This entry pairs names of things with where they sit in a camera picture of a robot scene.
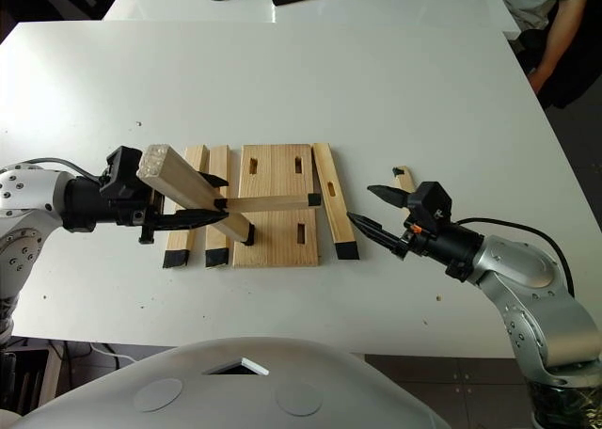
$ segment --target wooden board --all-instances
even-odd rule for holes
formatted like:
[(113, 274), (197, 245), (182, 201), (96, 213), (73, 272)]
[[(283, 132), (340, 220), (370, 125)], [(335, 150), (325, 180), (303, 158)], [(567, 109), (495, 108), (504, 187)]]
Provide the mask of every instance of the wooden board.
[[(393, 175), (395, 175), (395, 185), (405, 192), (416, 191), (416, 185), (414, 179), (410, 173), (410, 169), (406, 166), (398, 166), (393, 168)], [(402, 208), (402, 215), (404, 220), (410, 215), (407, 208)]]
[[(204, 145), (187, 147), (184, 159), (194, 170), (204, 172), (207, 166), (209, 151)], [(174, 211), (181, 210), (182, 206), (176, 203)], [(197, 230), (176, 230), (169, 233), (167, 238), (166, 253), (163, 258), (163, 267), (184, 266), (188, 263), (190, 251), (195, 243)]]
[(322, 204), (321, 194), (300, 196), (238, 197), (215, 201), (216, 208), (228, 213), (258, 213), (264, 211), (290, 211), (314, 209)]
[(337, 257), (339, 260), (359, 260), (356, 237), (347, 217), (347, 206), (330, 146), (326, 143), (313, 144), (313, 159), (318, 169), (324, 206), (332, 240), (337, 249)]
[[(150, 145), (140, 159), (136, 176), (143, 183), (186, 209), (215, 210), (223, 197), (186, 161), (166, 144)], [(242, 214), (230, 214), (214, 223), (233, 241), (253, 242), (253, 226)]]
[[(230, 181), (230, 147), (220, 145), (212, 147), (209, 154), (209, 173)], [(227, 199), (229, 187), (222, 186), (219, 193)], [(205, 231), (205, 267), (228, 264), (230, 258), (230, 240), (215, 227), (208, 226)]]
[[(289, 196), (313, 192), (309, 145), (245, 145), (239, 197)], [(314, 210), (247, 213), (255, 244), (234, 246), (238, 267), (318, 264)]]

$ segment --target person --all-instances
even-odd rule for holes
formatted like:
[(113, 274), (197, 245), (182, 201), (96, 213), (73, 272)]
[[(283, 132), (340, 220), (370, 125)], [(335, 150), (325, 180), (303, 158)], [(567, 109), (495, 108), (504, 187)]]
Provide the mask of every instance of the person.
[(549, 28), (542, 59), (528, 74), (536, 94), (554, 72), (577, 34), (587, 0), (504, 0), (523, 34), (531, 29), (544, 29), (547, 26), (547, 14), (557, 1), (558, 12)]

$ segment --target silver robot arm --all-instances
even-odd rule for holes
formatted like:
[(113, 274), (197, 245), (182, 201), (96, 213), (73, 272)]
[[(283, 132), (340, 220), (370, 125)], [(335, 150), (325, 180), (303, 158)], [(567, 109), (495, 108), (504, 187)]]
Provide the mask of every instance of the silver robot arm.
[(467, 279), (501, 314), (527, 379), (534, 423), (596, 427), (602, 421), (602, 339), (542, 250), (490, 236)]
[(399, 238), (367, 217), (349, 214), (366, 236), (402, 259), (413, 252), (445, 264), (448, 276), (477, 286), (498, 308), (528, 381), (534, 424), (597, 427), (602, 340), (590, 314), (568, 293), (559, 265), (534, 246), (484, 238), (451, 222), (452, 200), (437, 182), (422, 183), (411, 194), (388, 186), (368, 189), (408, 208), (410, 216)]
[(63, 223), (65, 188), (74, 177), (30, 164), (0, 169), (0, 346), (12, 333), (19, 292), (46, 238)]
[[(59, 162), (83, 176), (30, 163), (0, 169), (0, 349), (10, 338), (19, 292), (56, 228), (90, 232), (103, 222), (139, 227), (138, 241), (151, 244), (156, 230), (188, 230), (228, 216), (210, 210), (163, 214), (164, 197), (135, 176), (141, 156), (142, 151), (119, 147), (98, 177), (56, 158), (32, 162)], [(203, 177), (210, 183), (218, 180)]]

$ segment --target white desk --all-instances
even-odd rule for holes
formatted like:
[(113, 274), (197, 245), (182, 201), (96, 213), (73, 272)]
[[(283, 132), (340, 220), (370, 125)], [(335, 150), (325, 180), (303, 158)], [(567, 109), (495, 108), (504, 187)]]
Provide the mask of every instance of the white desk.
[[(217, 60), (225, 65), (207, 65)], [(390, 183), (391, 167), (405, 164), (417, 181), (443, 183), (455, 218), (548, 232), (602, 326), (602, 233), (506, 40), (490, 29), (20, 24), (0, 46), (0, 69), (3, 163), (61, 156), (100, 171), (121, 144), (240, 152), (327, 141), (349, 209), (389, 230), (401, 232), (399, 210), (366, 186)], [(318, 225), (321, 266), (254, 270), (205, 270), (198, 254), (163, 270), (162, 234), (140, 246), (135, 229), (58, 230), (25, 284), (15, 334), (159, 345), (270, 335), (365, 353), (511, 355), (477, 289), (362, 236), (362, 260), (338, 261), (323, 210)]]
[(105, 20), (320, 22), (520, 29), (502, 0), (309, 0), (275, 8), (271, 0), (116, 0)]

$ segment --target person's arm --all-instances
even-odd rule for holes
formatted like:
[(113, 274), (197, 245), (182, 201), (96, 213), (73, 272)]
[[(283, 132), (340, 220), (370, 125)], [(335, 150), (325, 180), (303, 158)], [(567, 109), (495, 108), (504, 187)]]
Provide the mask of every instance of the person's arm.
[(562, 0), (547, 34), (546, 50), (539, 66), (529, 75), (533, 91), (538, 93), (554, 72), (558, 61), (577, 34), (587, 0)]

